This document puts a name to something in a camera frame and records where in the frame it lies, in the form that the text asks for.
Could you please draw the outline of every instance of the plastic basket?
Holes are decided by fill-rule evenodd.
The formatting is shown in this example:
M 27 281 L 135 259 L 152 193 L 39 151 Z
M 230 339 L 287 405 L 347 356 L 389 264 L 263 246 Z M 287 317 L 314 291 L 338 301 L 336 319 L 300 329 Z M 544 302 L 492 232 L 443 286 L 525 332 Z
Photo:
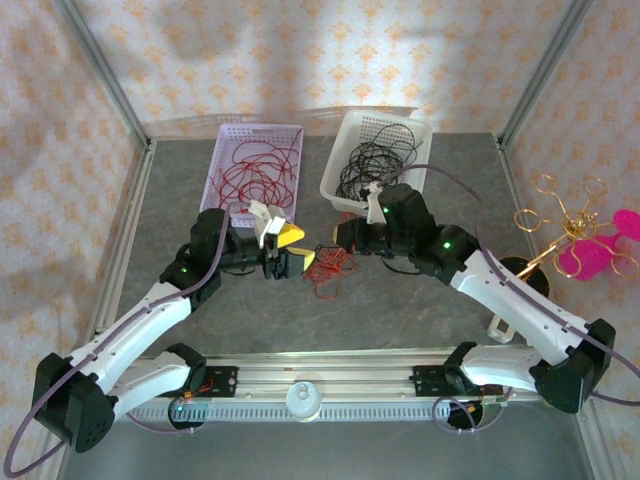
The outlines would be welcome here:
M 204 194 L 200 202 L 200 211 L 207 208 L 226 208 L 233 199 L 228 199 L 224 205 L 220 205 L 220 194 L 216 186 L 222 182 L 222 173 L 233 166 L 233 152 L 244 142 L 269 142 L 278 148 L 293 148 L 289 161 L 294 165 L 293 177 L 285 176 L 284 183 L 293 191 L 293 203 L 283 208 L 288 222 L 293 223 L 298 201 L 298 180 L 300 178 L 300 161 L 302 154 L 302 137 L 304 130 L 299 125 L 277 125 L 261 123 L 226 123 L 220 126 L 216 146 L 213 150 L 213 158 L 209 166 L 209 173 L 204 187 Z M 263 143 L 246 144 L 243 147 L 242 157 L 264 153 Z M 277 179 L 280 174 L 272 167 L 262 170 L 272 179 Z M 231 225 L 234 227 L 253 228 L 254 217 L 250 213 L 232 212 Z
M 333 144 L 327 167 L 324 170 L 322 181 L 320 182 L 320 193 L 329 200 L 333 208 L 341 212 L 351 212 L 366 216 L 367 203 L 357 202 L 335 195 L 339 184 L 340 172 L 347 165 L 351 152 L 362 142 L 369 142 L 375 138 L 378 132 L 386 125 L 399 123 L 408 127 L 413 133 L 416 141 L 417 155 L 412 162 L 413 165 L 426 165 L 429 161 L 429 151 L 431 150 L 431 137 L 433 131 L 431 127 L 419 120 L 407 117 L 400 117 L 389 113 L 379 113 L 371 110 L 352 110 L 348 112 L 342 120 L 338 136 Z M 376 139 L 381 145 L 390 146 L 398 140 L 411 142 L 411 135 L 402 127 L 390 127 Z M 426 177 L 426 169 L 409 170 L 399 177 L 401 183 L 407 183 L 412 188 L 422 191 Z

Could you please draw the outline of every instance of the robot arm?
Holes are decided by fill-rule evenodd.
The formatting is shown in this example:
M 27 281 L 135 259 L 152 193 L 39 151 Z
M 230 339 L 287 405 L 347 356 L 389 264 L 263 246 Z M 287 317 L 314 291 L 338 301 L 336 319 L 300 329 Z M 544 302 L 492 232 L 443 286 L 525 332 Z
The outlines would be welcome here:
M 224 211 L 205 210 L 191 229 L 190 243 L 160 275 L 144 298 L 99 337 L 62 358 L 49 354 L 38 365 L 33 404 L 67 372 L 79 368 L 69 382 L 44 404 L 36 419 L 77 452 L 95 446 L 119 417 L 138 405 L 176 390 L 197 390 L 203 383 L 205 359 L 177 344 L 144 367 L 129 368 L 151 344 L 185 320 L 221 286 L 220 272 L 262 267 L 266 278 L 300 275 L 314 252 L 289 247 L 304 237 L 285 224 L 277 207 L 252 204 L 257 213 L 255 235 L 241 238 L 229 228 L 224 239 Z M 216 271 L 199 288 L 223 245 Z
M 530 346 L 489 350 L 463 344 L 449 362 L 448 381 L 460 389 L 489 383 L 527 388 L 558 409 L 576 413 L 610 363 L 610 357 L 583 336 L 612 347 L 613 327 L 602 319 L 589 324 L 563 310 L 502 267 L 490 252 L 481 251 L 477 239 L 462 228 L 436 224 L 420 192 L 408 185 L 375 191 L 372 196 L 370 203 L 378 205 L 370 210 L 379 212 L 370 215 L 373 223 L 354 219 L 339 225 L 334 232 L 338 245 L 365 255 L 408 257 L 421 273 L 504 318 Z M 493 265 L 500 271 L 494 271 Z

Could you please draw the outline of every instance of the gray floor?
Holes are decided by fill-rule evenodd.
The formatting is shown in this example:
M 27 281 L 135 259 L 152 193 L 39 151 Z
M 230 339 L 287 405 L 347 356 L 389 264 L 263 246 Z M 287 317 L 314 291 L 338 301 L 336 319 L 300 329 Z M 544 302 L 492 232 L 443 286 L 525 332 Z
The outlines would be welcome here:
M 304 140 L 296 223 L 307 232 L 300 246 L 331 239 L 341 213 L 319 193 L 333 138 Z M 119 315 L 156 281 L 195 221 L 213 141 L 158 144 L 127 270 Z M 513 223 L 507 180 L 489 134 L 434 135 L 429 162 L 456 173 L 485 198 L 485 244 L 498 257 L 527 255 Z M 440 223 L 473 231 L 475 200 L 436 172 L 427 172 L 427 205 Z M 341 349 L 443 347 L 491 343 L 491 314 L 474 301 L 424 276 L 385 270 L 377 257 L 358 257 L 336 300 L 317 299 L 302 278 L 267 281 L 261 273 L 223 277 L 223 286 L 192 317 L 165 334 L 148 353 L 182 341 L 204 355 Z M 400 268 L 408 267 L 398 261 Z
M 167 437 L 118 424 L 64 480 L 589 480 L 571 417 L 511 405 L 474 435 L 433 423 L 218 424 Z
M 314 247 L 330 239 L 341 214 L 318 192 L 332 139 L 304 143 L 297 223 L 307 232 L 301 245 Z M 213 147 L 212 141 L 158 145 L 120 314 L 188 240 Z M 486 245 L 496 255 L 527 255 L 490 135 L 435 135 L 430 162 L 485 197 Z M 465 192 L 429 172 L 425 198 L 439 222 L 471 231 L 476 205 Z M 434 279 L 392 274 L 377 258 L 358 261 L 360 269 L 330 302 L 316 299 L 302 279 L 225 276 L 217 294 L 149 353 L 176 341 L 205 355 L 490 343 L 491 314 L 483 307 Z M 592 478 L 575 418 L 540 404 L 511 405 L 495 426 L 473 436 L 449 435 L 428 422 L 234 423 L 177 438 L 119 423 L 97 448 L 69 460 L 61 475 L 67 480 Z

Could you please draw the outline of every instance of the patterned wall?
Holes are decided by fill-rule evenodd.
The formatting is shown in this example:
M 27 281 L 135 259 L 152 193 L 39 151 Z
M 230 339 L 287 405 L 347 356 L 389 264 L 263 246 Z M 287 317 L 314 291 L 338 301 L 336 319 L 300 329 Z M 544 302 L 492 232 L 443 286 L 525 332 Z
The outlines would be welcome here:
M 78 0 L 150 136 L 345 105 L 497 133 L 570 3 Z M 177 121 L 193 117 L 205 118 Z
M 49 0 L 0 4 L 0 451 L 86 332 L 135 147 Z M 16 467 L 31 460 L 40 427 Z
M 560 196 L 572 208 L 586 199 L 580 180 L 596 175 L 609 188 L 597 208 L 602 221 L 610 221 L 621 207 L 640 211 L 639 52 L 637 2 L 596 1 L 510 150 L 525 205 L 558 218 L 554 201 L 529 186 L 534 173 L 557 175 Z M 544 226 L 534 236 L 542 247 L 559 230 Z M 640 245 L 625 243 L 623 248 L 640 261 Z M 610 321 L 618 330 L 617 350 L 640 365 L 640 276 L 625 280 L 609 272 L 580 283 L 555 274 L 552 288 L 569 310 Z M 640 382 L 617 362 L 600 390 L 640 400 Z M 629 478 L 637 478 L 640 411 L 610 406 L 607 413 Z

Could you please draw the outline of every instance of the tangled red wire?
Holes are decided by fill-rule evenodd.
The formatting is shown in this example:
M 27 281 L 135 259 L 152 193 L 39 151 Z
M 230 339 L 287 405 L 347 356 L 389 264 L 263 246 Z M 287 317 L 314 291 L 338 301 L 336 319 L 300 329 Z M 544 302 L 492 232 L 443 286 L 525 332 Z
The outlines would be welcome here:
M 278 147 L 264 140 L 240 143 L 231 155 L 231 167 L 220 172 L 217 178 L 209 177 L 218 194 L 218 206 L 257 200 L 283 209 L 291 207 L 295 200 L 297 163 L 292 163 L 290 157 L 300 154 L 293 147 L 301 133 L 302 130 L 296 133 L 289 147 Z M 256 145 L 264 147 L 263 151 L 256 152 Z M 241 152 L 249 146 L 252 153 L 242 156 Z
M 349 220 L 350 215 L 345 213 L 342 221 Z M 313 283 L 313 293 L 321 300 L 333 300 L 340 293 L 340 280 L 343 276 L 357 270 L 358 263 L 344 248 L 338 245 L 318 245 L 316 258 L 313 264 L 305 272 L 304 278 Z M 319 288 L 336 281 L 335 291 L 331 294 L 322 294 Z

